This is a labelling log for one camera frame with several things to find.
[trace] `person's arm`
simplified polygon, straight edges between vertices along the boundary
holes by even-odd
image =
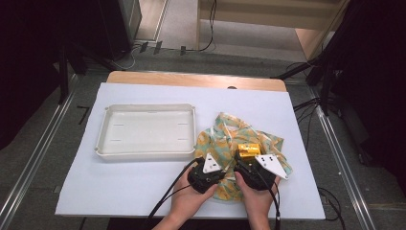
[[[186,186],[189,186],[188,174],[191,168],[188,168],[185,173],[179,178],[173,187],[176,192]],[[213,185],[205,194],[200,194],[191,186],[183,189],[171,197],[171,206],[169,214],[164,217],[153,230],[177,230],[186,220],[192,218],[199,210],[200,206],[210,197],[214,195],[217,185]]]
[[[244,196],[243,202],[248,215],[251,230],[270,230],[268,213],[273,202],[269,191],[257,191],[251,189],[244,181],[244,178],[239,172],[235,172],[237,185]],[[280,178],[277,176],[275,182],[278,184]],[[276,187],[273,186],[272,191],[276,193]]]

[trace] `black controller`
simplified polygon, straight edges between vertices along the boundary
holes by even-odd
[[[258,191],[269,190],[272,188],[276,176],[266,170],[260,163],[257,162],[257,160],[250,164],[245,163],[241,159],[238,149],[236,150],[235,159],[237,163],[234,166],[234,171],[239,172],[242,175],[245,183],[249,187]],[[268,184],[270,188],[266,186],[261,177],[266,181],[266,184]]]
[[[206,191],[212,187],[212,185],[217,184],[218,181],[224,178],[226,172],[216,171],[216,172],[203,172],[203,167],[205,160],[203,157],[196,159],[198,165],[193,167],[189,172],[188,181],[191,183],[192,187],[198,191],[200,194],[206,193]]]

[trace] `white table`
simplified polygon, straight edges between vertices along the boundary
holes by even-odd
[[[133,74],[144,79],[154,78],[154,74],[149,73]],[[160,78],[168,77],[167,80],[172,84],[179,79],[185,80],[182,82],[188,81],[188,76],[185,75],[158,75]],[[215,82],[217,77],[202,78],[212,78],[212,82]],[[223,83],[226,83],[224,80],[238,80],[236,77],[219,79],[223,80]],[[164,80],[157,83],[170,84]],[[102,160],[94,148],[98,141],[104,109],[111,104],[192,104],[196,108],[196,135],[211,127],[219,112],[228,112],[251,124],[255,129],[281,136],[284,138],[282,152],[294,171],[289,180],[283,180],[280,184],[282,218],[325,218],[287,92],[122,83],[101,84],[77,156],[60,193],[56,215],[145,217],[176,175],[192,160],[126,163]],[[170,199],[158,210],[156,216],[167,214],[169,207]],[[195,217],[243,219],[246,218],[246,213],[242,203],[210,199],[203,204]],[[275,217],[275,207],[271,207],[269,217]]]

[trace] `metal frame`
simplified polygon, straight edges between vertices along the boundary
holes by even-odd
[[[24,195],[27,193],[31,182],[34,179],[35,173],[38,170],[42,159],[44,158],[47,149],[50,146],[56,131],[69,108],[77,86],[79,85],[79,77],[77,75],[72,76],[70,85],[72,91],[66,100],[56,108],[50,123],[45,128],[45,131],[36,145],[32,156],[27,162],[23,172],[20,174],[17,182],[12,187],[4,206],[2,207],[0,212],[0,230],[8,229],[14,214],[16,213],[22,199],[24,198]]]
[[[319,97],[316,87],[310,87],[310,93],[314,98]],[[358,216],[362,229],[376,229],[367,202],[362,196],[361,190],[356,183],[355,177],[352,174],[350,165],[348,164],[346,156],[341,149],[340,143],[338,142],[329,118],[325,115],[325,112],[320,106],[317,107],[317,114],[319,116],[323,130],[325,131],[335,162],[337,163],[337,167],[340,170],[344,184],[349,193],[352,206],[355,210],[356,215]]]

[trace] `floor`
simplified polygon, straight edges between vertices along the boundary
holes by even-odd
[[[193,1],[188,1],[188,3],[183,1],[184,4],[182,5],[180,0],[169,0],[168,10],[182,9],[189,2]],[[164,41],[163,47],[164,44],[168,44],[169,47],[195,46],[193,42],[196,39],[196,33],[192,31],[192,24],[186,27],[183,34],[176,34],[175,36],[168,33],[175,31],[170,28],[170,25],[176,25],[176,22],[180,20],[176,15],[175,12],[169,11],[165,14],[161,31],[158,34],[158,37]],[[203,21],[201,23],[203,33],[200,33],[200,41],[201,44],[205,44],[208,39],[208,32],[205,29],[207,28],[207,22]],[[117,61],[117,64],[122,67],[130,67],[128,71],[224,74],[253,78],[275,77],[292,67],[291,64],[304,61],[304,55],[300,52],[297,37],[288,29],[273,28],[271,31],[273,31],[273,35],[281,35],[282,38],[268,36],[270,38],[269,43],[260,39],[253,41],[252,37],[244,38],[245,33],[239,25],[229,27],[215,22],[214,50],[203,53],[187,53],[184,56],[180,56],[180,52],[176,50],[162,50],[158,55],[154,55],[154,49],[150,47],[143,53],[134,50],[132,55]],[[238,37],[241,37],[241,39],[237,39],[237,36],[234,37],[233,33],[239,35]],[[230,40],[227,35],[232,35],[235,40]],[[249,47],[250,44],[254,49],[249,49],[250,52],[244,53],[245,48],[241,47]],[[30,186],[26,191],[22,191],[23,199],[17,200],[18,208],[15,213],[10,214],[13,218],[8,222],[0,222],[0,229],[80,229],[82,224],[84,224],[82,229],[106,229],[109,218],[89,217],[83,222],[82,217],[64,218],[54,215],[58,191],[63,185],[66,174],[69,172],[81,136],[85,130],[86,119],[81,124],[79,123],[84,115],[82,107],[91,108],[100,83],[104,82],[108,76],[108,71],[97,63],[92,60],[87,61],[89,65],[88,73],[86,76],[75,76],[74,79],[76,80],[71,82],[72,97],[66,104],[64,116],[56,124],[57,129],[52,134],[52,139],[39,159],[41,163],[34,170],[35,174]],[[314,97],[312,90],[305,84],[304,79],[305,74],[301,73],[285,81],[293,105]],[[36,111],[30,121],[21,129],[15,140],[8,147],[0,150],[0,204],[2,206],[7,202],[9,193],[18,181],[20,174],[24,172],[27,162],[30,161],[30,157],[35,152],[35,147],[47,125],[53,120],[56,110],[61,109],[58,107],[57,101],[58,90]],[[337,164],[330,142],[326,137],[321,117],[316,116],[316,114],[308,116],[299,123],[299,127],[304,138],[304,144],[306,145],[308,141],[307,154],[316,183],[319,187],[331,191],[338,198],[347,228],[406,229],[404,221],[404,217],[406,217],[406,198],[398,188],[395,178],[385,169],[379,167],[369,168],[360,164],[356,147],[344,122],[334,112],[330,112],[327,120],[334,128],[334,134],[350,166],[350,172],[354,177],[354,181],[356,181],[357,189],[359,189],[360,194],[368,204],[374,227],[365,227],[361,224],[362,221],[360,221],[359,214],[357,215],[354,209],[354,203],[350,198],[342,170]],[[326,203],[324,207],[327,217],[334,218],[335,214],[331,207]],[[4,212],[2,211],[0,220],[4,220],[3,217]],[[338,220],[284,220],[282,229],[343,228]]]

